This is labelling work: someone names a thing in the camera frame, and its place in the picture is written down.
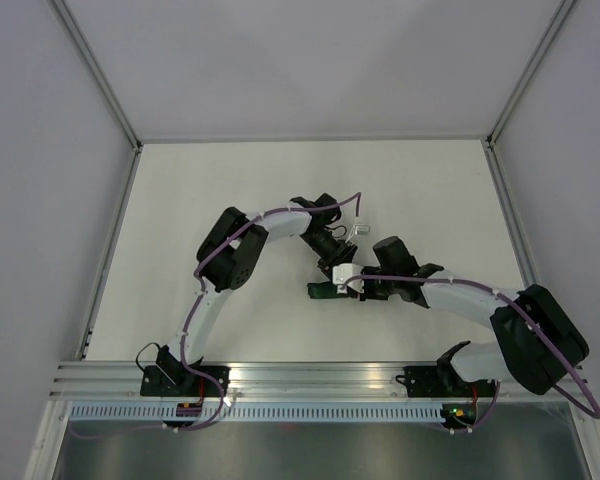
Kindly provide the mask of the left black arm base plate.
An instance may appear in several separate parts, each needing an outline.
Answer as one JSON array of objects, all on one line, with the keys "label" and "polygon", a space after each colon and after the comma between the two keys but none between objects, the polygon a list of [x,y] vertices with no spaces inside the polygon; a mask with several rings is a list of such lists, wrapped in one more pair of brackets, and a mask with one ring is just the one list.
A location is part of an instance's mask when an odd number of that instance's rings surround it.
[{"label": "left black arm base plate", "polygon": [[194,375],[184,370],[178,378],[168,377],[158,366],[148,366],[144,370],[140,387],[141,397],[184,398],[204,397],[219,398],[219,387],[206,377]]}]

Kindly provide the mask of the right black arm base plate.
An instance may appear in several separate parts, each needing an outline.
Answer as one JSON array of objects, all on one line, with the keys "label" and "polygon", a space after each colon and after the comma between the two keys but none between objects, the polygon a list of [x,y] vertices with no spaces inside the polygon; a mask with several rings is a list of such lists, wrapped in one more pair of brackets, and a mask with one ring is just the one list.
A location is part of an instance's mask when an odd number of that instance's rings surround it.
[{"label": "right black arm base plate", "polygon": [[395,381],[406,388],[409,398],[490,398],[496,390],[493,381],[467,382],[455,371],[433,365],[405,366]]}]

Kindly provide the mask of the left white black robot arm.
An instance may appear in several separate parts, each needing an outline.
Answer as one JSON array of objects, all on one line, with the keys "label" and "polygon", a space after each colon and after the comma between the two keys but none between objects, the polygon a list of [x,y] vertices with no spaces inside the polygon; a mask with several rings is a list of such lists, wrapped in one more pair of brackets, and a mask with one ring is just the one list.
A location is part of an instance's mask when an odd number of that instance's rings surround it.
[{"label": "left white black robot arm", "polygon": [[353,202],[359,210],[360,200],[360,193],[341,202],[324,193],[315,201],[295,197],[282,207],[260,213],[225,209],[196,254],[193,276],[199,289],[191,310],[171,343],[158,348],[155,362],[141,369],[140,395],[221,396],[227,375],[216,367],[202,366],[203,349],[224,303],[251,278],[267,244],[301,238],[318,256],[318,269],[328,279],[319,290],[336,295],[333,270],[350,263],[357,246],[336,238],[331,225],[341,219],[342,206]]}]

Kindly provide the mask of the dark green cloth napkin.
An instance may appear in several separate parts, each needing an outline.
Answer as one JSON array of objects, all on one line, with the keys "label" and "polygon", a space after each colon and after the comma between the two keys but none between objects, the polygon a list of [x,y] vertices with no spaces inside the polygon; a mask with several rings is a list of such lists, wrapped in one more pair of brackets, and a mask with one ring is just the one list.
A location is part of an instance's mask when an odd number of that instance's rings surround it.
[{"label": "dark green cloth napkin", "polygon": [[348,289],[346,293],[338,291],[338,286],[330,282],[308,283],[307,294],[312,300],[335,300],[357,297],[357,293]]}]

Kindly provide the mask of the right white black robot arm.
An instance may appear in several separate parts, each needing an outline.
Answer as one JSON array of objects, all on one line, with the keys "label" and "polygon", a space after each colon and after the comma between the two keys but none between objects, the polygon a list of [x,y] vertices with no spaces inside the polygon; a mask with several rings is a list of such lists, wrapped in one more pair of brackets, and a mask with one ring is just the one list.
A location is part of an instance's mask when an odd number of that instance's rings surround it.
[{"label": "right white black robot arm", "polygon": [[441,265],[419,264],[397,236],[376,243],[373,251],[378,264],[360,271],[363,299],[397,295],[493,333],[491,342],[464,340],[437,359],[436,381],[449,395],[462,393],[474,382],[504,379],[543,395],[589,356],[580,331],[541,285],[501,290],[457,277]]}]

